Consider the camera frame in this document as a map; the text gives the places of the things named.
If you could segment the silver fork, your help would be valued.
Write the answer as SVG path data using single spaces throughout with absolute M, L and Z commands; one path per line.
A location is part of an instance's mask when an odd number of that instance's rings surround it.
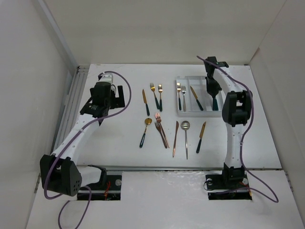
M 185 101 L 186 87 L 184 85 L 182 85 L 182 93 L 183 93 L 183 111 L 186 112 L 186 101 Z

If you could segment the silver slotted spoon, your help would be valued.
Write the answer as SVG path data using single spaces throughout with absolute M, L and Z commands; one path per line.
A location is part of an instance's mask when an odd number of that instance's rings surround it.
M 182 121 L 181 128 L 184 130 L 184 133 L 185 133 L 185 152 L 186 152 L 186 159 L 188 160 L 188 138 L 187 138 L 187 131 L 190 128 L 190 123 L 188 121 Z

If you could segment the rose gold knife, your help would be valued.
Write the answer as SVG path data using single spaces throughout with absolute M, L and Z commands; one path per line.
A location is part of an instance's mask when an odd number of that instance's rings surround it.
M 175 151 L 176 151 L 176 142 L 177 142 L 177 132 L 179 129 L 179 122 L 176 121 L 176 125 L 175 125 L 175 136 L 174 136 L 174 143 L 173 143 L 173 154 L 172 157 L 174 158 L 175 156 Z

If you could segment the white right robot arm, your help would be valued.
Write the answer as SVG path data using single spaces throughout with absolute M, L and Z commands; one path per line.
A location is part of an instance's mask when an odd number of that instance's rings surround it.
M 244 127 L 251 116 L 251 96 L 245 84 L 232 78 L 224 69 L 226 62 L 219 62 L 217 58 L 207 57 L 204 60 L 207 73 L 207 92 L 215 100 L 216 95 L 223 91 L 226 95 L 222 107 L 222 119 L 227 128 L 227 153 L 221 174 L 207 175 L 207 190 L 225 190 L 240 188 L 245 178 L 245 167 L 241 161 L 240 147 Z

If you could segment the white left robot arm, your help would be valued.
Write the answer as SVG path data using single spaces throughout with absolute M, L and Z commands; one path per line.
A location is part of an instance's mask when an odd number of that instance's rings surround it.
M 102 189 L 106 185 L 105 168 L 94 165 L 80 168 L 77 161 L 85 143 L 100 127 L 109 110 L 125 107 L 123 87 L 113 88 L 110 82 L 97 82 L 90 94 L 68 136 L 57 149 L 50 155 L 43 155 L 40 160 L 44 191 L 73 197 L 84 186 Z

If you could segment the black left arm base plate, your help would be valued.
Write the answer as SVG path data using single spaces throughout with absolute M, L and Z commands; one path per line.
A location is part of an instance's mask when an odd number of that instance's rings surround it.
M 82 181 L 77 193 L 78 200 L 120 200 L 122 187 L 122 174 L 108 173 L 106 168 L 87 166 L 80 169 Z

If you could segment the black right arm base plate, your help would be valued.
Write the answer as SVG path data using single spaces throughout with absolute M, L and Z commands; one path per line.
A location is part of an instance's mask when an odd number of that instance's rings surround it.
M 252 200 L 246 174 L 233 181 L 225 181 L 221 174 L 208 174 L 205 178 L 204 189 L 208 191 L 209 200 Z

